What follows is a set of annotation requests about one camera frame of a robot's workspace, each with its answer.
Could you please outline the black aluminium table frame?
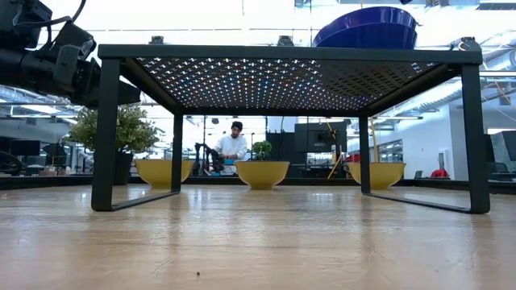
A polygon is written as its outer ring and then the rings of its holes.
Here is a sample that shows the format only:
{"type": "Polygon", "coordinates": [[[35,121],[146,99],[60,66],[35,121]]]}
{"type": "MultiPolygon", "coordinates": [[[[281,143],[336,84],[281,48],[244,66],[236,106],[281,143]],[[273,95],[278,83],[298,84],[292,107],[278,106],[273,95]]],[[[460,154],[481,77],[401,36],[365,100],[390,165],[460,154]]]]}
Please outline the black aluminium table frame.
{"type": "MultiPolygon", "coordinates": [[[[0,176],[0,190],[35,189],[60,186],[91,185],[93,177],[80,176],[0,176]]],[[[238,177],[202,177],[190,176],[182,184],[203,185],[244,185],[238,177]]],[[[353,179],[325,178],[285,178],[279,185],[284,186],[358,186],[353,179]]],[[[448,190],[468,191],[469,182],[461,180],[416,179],[400,180],[395,187],[425,187],[448,190]]],[[[516,195],[516,183],[490,181],[489,191],[507,195],[516,195]]]]}

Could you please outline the small green background plant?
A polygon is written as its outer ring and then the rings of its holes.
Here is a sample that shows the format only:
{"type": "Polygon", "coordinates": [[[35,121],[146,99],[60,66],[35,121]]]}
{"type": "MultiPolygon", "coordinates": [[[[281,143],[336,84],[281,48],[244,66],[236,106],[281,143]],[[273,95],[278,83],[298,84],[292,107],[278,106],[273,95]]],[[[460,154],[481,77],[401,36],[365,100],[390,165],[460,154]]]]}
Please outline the small green background plant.
{"type": "Polygon", "coordinates": [[[252,158],[254,160],[268,160],[272,151],[272,144],[267,141],[259,141],[252,144],[252,158]]]}

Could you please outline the green plant in black pot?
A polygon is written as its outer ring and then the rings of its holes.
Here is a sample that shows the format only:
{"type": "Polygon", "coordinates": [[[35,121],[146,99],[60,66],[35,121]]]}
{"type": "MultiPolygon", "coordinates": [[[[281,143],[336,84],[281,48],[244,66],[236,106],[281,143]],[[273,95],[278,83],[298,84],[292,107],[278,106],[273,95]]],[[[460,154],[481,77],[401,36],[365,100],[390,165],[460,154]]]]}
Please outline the green plant in black pot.
{"type": "MultiPolygon", "coordinates": [[[[83,108],[77,116],[77,123],[71,126],[65,139],[81,143],[95,151],[98,112],[83,108]]],[[[147,152],[159,139],[157,128],[147,120],[147,112],[136,105],[121,105],[117,110],[116,138],[114,145],[114,185],[125,185],[129,181],[134,154],[147,152]]]]}

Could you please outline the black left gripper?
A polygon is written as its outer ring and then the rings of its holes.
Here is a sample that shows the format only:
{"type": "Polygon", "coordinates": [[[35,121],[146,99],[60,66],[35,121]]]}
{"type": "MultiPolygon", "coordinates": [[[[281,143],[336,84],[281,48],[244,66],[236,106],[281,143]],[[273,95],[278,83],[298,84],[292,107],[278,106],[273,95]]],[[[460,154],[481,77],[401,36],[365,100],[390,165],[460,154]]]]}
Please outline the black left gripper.
{"type": "MultiPolygon", "coordinates": [[[[79,58],[81,49],[78,46],[66,44],[57,54],[54,67],[54,81],[66,92],[70,101],[76,105],[89,106],[87,86],[90,73],[88,64],[79,58]]],[[[119,82],[119,104],[130,105],[140,102],[141,90],[124,81],[119,82]]]]}

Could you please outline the yellow bowl with patterned inside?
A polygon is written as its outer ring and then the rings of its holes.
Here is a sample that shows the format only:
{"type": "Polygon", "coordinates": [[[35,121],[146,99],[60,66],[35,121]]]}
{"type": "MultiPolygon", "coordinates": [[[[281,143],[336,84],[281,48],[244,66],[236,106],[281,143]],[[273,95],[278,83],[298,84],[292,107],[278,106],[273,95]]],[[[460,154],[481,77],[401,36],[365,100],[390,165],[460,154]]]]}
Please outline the yellow bowl with patterned inside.
{"type": "MultiPolygon", "coordinates": [[[[361,183],[360,163],[348,163],[349,172],[357,183],[361,183]]],[[[404,163],[370,163],[369,178],[371,190],[388,190],[404,174],[404,163]]]]}
{"type": "Polygon", "coordinates": [[[239,178],[252,190],[271,190],[286,177],[290,162],[251,160],[235,163],[239,178]]]}
{"type": "Polygon", "coordinates": [[[139,177],[153,189],[173,190],[173,161],[170,159],[137,159],[139,177]]]}

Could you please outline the black perforated metal rack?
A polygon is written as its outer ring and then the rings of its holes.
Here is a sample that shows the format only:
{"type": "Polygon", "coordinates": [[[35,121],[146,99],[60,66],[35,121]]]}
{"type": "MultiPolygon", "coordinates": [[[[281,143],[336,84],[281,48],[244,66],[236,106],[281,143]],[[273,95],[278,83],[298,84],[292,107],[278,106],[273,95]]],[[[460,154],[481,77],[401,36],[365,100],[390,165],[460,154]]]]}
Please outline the black perforated metal rack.
{"type": "Polygon", "coordinates": [[[460,77],[468,165],[468,213],[490,210],[480,74],[472,51],[102,44],[91,207],[110,212],[144,203],[114,203],[119,86],[128,80],[173,114],[171,194],[181,190],[183,118],[193,115],[357,118],[361,190],[371,192],[368,119],[460,77]]]}

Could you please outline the black background cabinet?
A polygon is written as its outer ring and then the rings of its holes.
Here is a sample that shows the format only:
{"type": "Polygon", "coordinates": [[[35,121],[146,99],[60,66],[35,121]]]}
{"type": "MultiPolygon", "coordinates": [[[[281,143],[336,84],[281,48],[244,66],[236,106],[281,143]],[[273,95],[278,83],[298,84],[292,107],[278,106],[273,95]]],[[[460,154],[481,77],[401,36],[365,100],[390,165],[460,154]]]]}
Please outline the black background cabinet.
{"type": "Polygon", "coordinates": [[[327,178],[342,175],[339,158],[347,150],[346,119],[340,122],[309,119],[295,123],[293,131],[268,131],[265,140],[272,144],[270,160],[287,161],[288,178],[327,178]]]}

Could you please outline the person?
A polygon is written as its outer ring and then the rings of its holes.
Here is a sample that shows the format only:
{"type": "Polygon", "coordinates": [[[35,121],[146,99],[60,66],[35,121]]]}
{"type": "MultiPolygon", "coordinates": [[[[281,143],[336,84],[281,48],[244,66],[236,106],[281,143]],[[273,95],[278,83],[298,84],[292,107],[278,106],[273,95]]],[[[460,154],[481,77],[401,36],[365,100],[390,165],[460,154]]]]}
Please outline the person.
{"type": "Polygon", "coordinates": [[[214,150],[225,160],[244,161],[247,154],[247,140],[241,135],[243,123],[234,121],[231,124],[231,133],[223,136],[215,145],[214,150]]]}

